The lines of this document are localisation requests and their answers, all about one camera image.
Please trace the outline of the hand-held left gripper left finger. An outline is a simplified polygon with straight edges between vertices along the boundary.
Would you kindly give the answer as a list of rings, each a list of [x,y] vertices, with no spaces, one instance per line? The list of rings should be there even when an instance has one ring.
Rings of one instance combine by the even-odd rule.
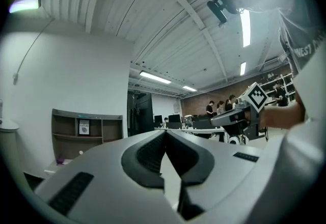
[[[164,180],[137,159],[137,150],[160,139],[155,130],[89,149],[36,189],[73,224],[183,224],[164,195]]]

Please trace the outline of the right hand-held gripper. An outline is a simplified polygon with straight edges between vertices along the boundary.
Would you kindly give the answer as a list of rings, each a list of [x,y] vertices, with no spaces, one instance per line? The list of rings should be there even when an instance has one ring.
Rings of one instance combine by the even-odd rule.
[[[210,119],[214,127],[222,126],[230,136],[247,137],[250,141],[259,137],[259,114],[268,96],[256,82],[240,95],[235,108]],[[245,110],[251,111],[252,120],[248,122]]]

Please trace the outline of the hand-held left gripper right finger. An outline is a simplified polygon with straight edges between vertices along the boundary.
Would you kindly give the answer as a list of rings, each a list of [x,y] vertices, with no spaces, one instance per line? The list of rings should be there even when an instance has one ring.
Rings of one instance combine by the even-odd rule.
[[[182,143],[197,159],[181,177],[179,206],[191,221],[247,221],[267,184],[266,151],[166,131],[166,144]]]

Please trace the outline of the person's right forearm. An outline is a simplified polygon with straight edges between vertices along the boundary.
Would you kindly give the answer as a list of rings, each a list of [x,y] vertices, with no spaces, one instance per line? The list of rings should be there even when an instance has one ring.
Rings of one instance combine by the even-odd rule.
[[[304,121],[305,107],[295,101],[289,106],[266,106],[259,114],[259,127],[290,129]]]

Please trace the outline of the black framed picture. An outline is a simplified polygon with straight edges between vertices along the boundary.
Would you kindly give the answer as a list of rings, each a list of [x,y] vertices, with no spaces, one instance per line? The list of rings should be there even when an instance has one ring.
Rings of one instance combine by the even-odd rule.
[[[90,120],[79,119],[78,135],[90,135]]]

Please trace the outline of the white storage shelving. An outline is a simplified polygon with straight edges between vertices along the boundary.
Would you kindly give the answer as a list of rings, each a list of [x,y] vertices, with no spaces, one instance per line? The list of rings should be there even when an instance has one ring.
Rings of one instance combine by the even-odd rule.
[[[285,92],[285,99],[287,100],[287,104],[292,103],[295,100],[295,88],[293,84],[293,76],[292,73],[288,73],[286,75],[280,74],[277,78],[270,80],[268,82],[260,84],[262,89],[268,96],[267,103],[265,105],[270,106],[278,106],[278,101],[275,100],[276,97],[276,83],[280,83],[280,87]]]

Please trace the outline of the wooden shelf unit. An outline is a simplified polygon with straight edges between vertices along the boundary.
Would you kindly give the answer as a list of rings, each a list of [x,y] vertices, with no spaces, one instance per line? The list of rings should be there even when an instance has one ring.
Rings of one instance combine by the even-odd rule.
[[[90,120],[90,135],[78,135],[79,119]],[[83,114],[53,109],[51,135],[55,162],[69,162],[89,149],[124,137],[122,115]]]

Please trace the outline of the large black screen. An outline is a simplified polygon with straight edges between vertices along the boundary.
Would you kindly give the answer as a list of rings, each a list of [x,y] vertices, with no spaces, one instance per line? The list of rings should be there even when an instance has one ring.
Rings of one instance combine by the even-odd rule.
[[[128,137],[154,130],[152,95],[137,91],[127,93]]]

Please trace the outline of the white rounded counter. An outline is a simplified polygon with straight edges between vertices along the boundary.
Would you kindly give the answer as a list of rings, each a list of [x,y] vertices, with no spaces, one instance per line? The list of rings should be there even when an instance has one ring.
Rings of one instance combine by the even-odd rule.
[[[0,99],[0,155],[11,174],[17,176],[20,173],[16,132],[18,125],[3,117],[3,101]]]

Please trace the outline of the grey printed t-shirt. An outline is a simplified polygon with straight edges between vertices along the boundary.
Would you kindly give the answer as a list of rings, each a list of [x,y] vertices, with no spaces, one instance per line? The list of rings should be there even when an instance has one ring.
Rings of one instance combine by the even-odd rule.
[[[317,10],[279,10],[279,41],[296,76],[326,43],[326,23]]]

